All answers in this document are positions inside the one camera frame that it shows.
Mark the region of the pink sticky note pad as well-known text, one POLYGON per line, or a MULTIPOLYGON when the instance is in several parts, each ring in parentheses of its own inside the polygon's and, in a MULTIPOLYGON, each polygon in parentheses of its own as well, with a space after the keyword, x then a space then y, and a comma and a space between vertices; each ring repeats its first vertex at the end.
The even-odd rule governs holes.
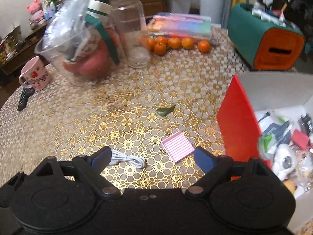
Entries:
POLYGON ((181 131, 178 131, 161 142, 173 163, 177 163, 194 152, 194 147, 181 131))

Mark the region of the white tooth plush keychain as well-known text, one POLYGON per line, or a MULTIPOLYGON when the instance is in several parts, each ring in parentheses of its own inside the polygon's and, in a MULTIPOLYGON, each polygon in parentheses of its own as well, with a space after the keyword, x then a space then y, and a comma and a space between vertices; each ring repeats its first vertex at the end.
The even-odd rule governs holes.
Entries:
POLYGON ((296 154, 287 144, 280 144, 274 154, 273 173, 284 181, 298 164, 296 154))

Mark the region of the yellow squishy head toy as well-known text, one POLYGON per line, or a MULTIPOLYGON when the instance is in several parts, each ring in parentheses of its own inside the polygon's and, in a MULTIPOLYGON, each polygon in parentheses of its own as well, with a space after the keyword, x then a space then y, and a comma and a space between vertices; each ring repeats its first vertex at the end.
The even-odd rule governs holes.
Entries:
POLYGON ((296 191, 296 185, 294 184, 294 182, 290 179, 284 180, 283 184, 285 185, 285 187, 290 191, 290 193, 292 195, 294 195, 295 191, 296 191))

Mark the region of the pink binder clip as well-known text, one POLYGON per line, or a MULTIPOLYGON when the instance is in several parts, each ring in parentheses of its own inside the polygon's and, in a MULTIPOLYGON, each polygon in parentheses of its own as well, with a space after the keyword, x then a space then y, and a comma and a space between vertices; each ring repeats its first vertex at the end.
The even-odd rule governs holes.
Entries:
POLYGON ((291 140, 295 145, 299 147, 301 150, 308 150, 311 148, 310 139, 306 134, 301 132, 298 129, 295 129, 292 133, 291 140))

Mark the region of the red white cardboard box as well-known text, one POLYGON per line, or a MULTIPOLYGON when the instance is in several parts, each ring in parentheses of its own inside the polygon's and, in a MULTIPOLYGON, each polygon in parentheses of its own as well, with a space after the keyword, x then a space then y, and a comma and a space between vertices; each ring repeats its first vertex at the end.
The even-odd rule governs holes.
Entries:
POLYGON ((312 75, 250 72, 235 75, 217 115, 225 152, 236 161, 256 157, 272 169, 280 144, 294 150, 298 164, 288 175, 296 185, 296 210, 289 229, 312 234, 312 75), (309 137, 311 148, 292 142, 295 129, 309 137))

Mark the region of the green leaf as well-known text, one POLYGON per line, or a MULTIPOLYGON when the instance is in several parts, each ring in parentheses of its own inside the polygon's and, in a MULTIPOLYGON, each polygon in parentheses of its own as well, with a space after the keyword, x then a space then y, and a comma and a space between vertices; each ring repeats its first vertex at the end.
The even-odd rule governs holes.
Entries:
POLYGON ((165 117, 168 114, 172 113, 174 109, 176 108, 176 105, 173 105, 171 107, 163 107, 156 110, 157 114, 161 117, 165 117))

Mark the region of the black remote control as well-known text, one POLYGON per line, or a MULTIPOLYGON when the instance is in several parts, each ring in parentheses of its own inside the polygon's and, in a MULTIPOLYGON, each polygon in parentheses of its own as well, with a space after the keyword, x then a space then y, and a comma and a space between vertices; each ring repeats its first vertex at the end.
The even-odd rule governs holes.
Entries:
POLYGON ((23 88, 22 93, 21 93, 21 97, 19 100, 19 104, 17 107, 18 111, 22 111, 23 109, 26 108, 27 103, 28 103, 28 98, 31 97, 33 94, 35 93, 35 89, 34 88, 23 88))

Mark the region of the pink strawberry mug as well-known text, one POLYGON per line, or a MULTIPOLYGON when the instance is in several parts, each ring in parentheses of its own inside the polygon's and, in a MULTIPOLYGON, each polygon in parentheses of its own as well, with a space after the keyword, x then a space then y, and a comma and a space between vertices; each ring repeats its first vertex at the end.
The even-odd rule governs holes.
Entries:
POLYGON ((40 57, 35 56, 22 68, 19 83, 26 89, 34 88, 35 91, 41 91, 51 82, 51 79, 40 57))

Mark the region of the orange mandarin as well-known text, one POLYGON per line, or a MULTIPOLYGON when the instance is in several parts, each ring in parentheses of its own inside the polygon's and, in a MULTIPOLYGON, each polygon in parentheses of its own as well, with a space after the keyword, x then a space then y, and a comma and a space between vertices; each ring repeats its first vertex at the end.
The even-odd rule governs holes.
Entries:
POLYGON ((197 44, 197 47, 201 53, 207 53, 211 49, 211 44, 206 40, 202 40, 197 44))

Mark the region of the clear fruit bowl with apples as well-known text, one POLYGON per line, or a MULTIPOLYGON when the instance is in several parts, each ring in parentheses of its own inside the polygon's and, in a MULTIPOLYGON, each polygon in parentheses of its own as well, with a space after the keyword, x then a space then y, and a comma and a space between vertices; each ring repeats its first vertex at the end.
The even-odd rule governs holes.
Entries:
POLYGON ((35 47, 36 54, 44 57, 69 83, 76 86, 101 81, 114 66, 119 65, 123 57, 121 41, 114 23, 108 28, 107 24, 105 27, 102 26, 103 21, 100 21, 100 24, 93 23, 92 27, 84 29, 81 34, 76 34, 69 40, 69 47, 62 48, 61 51, 52 45, 63 36, 62 30, 69 33, 74 29, 76 18, 82 16, 86 6, 104 11, 103 5, 95 3, 88 5, 89 1, 67 0, 52 19, 60 12, 70 18, 61 20, 62 26, 56 34, 52 33, 52 28, 48 25, 35 47))

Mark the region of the orange green storage stool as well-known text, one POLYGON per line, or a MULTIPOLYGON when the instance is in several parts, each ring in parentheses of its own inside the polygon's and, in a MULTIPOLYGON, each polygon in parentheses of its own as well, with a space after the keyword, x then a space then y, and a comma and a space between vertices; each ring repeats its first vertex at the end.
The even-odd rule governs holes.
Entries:
POLYGON ((255 71, 290 69, 305 44, 300 30, 269 22, 261 11, 252 14, 253 5, 236 4, 228 18, 228 36, 235 49, 255 71))

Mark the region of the stack of colourful books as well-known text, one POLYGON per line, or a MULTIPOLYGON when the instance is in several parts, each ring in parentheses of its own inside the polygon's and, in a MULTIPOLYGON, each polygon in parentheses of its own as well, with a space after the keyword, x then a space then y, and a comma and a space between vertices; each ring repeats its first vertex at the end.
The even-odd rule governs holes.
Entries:
POLYGON ((190 37, 196 42, 206 40, 211 45, 219 44, 209 16, 161 12, 154 15, 146 27, 150 35, 190 37))

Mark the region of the clear glass jar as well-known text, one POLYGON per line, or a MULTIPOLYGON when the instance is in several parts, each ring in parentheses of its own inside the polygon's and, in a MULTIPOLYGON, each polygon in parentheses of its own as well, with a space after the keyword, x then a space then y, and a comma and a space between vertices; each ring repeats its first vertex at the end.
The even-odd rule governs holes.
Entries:
POLYGON ((141 69, 151 60, 146 47, 146 21, 140 0, 112 0, 112 15, 128 65, 141 69))

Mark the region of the pink pig plush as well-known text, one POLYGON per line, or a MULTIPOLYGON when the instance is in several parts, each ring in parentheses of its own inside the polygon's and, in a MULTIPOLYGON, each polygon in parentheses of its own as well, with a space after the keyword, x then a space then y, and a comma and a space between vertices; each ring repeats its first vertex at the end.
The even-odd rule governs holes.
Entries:
POLYGON ((28 5, 26 9, 31 14, 31 22, 34 21, 36 23, 40 23, 45 20, 40 0, 35 0, 30 5, 28 5))

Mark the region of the wooden tv cabinet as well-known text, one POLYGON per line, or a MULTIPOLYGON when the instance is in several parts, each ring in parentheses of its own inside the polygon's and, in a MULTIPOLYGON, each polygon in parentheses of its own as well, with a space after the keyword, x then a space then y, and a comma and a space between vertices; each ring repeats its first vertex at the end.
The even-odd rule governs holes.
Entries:
MULTIPOLYGON (((74 29, 69 31, 69 33, 65 33, 63 30, 61 33, 63 34, 58 40, 55 40, 52 44, 56 46, 57 50, 61 51, 62 48, 69 47, 69 40, 73 38, 76 34, 81 34, 82 31, 88 27, 92 27, 93 23, 100 24, 100 21, 103 21, 102 26, 105 27, 106 24, 108 28, 113 26, 113 15, 112 9, 108 2, 112 2, 115 0, 99 0, 88 2, 88 5, 92 3, 100 4, 104 6, 104 11, 101 12, 101 9, 93 9, 90 6, 86 6, 85 10, 81 17, 76 18, 76 25, 74 29)), ((165 4, 163 0, 140 0, 143 5, 143 13, 147 19, 152 18, 152 16, 156 15, 159 12, 165 11, 165 4)), ((62 26, 62 19, 69 19, 69 16, 65 16, 63 12, 60 12, 56 15, 54 19, 50 19, 47 22, 37 26, 28 36, 26 37, 26 44, 20 51, 18 51, 13 58, 6 61, 1 65, 1 71, 5 75, 12 74, 16 69, 24 66, 28 60, 30 60, 33 56, 35 56, 35 45, 38 41, 43 37, 45 33, 45 29, 48 25, 52 28, 52 33, 56 34, 57 30, 62 26)))

